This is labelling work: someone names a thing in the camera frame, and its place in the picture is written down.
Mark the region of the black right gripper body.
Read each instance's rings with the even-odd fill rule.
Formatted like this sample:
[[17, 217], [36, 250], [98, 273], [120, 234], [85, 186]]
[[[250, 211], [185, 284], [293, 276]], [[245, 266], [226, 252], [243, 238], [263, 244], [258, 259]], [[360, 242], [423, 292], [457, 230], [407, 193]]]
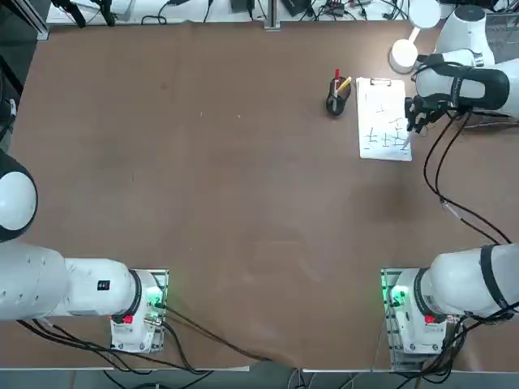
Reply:
[[413, 124], [434, 123], [443, 116], [443, 108], [440, 103], [420, 96], [413, 98], [412, 112], [411, 122]]

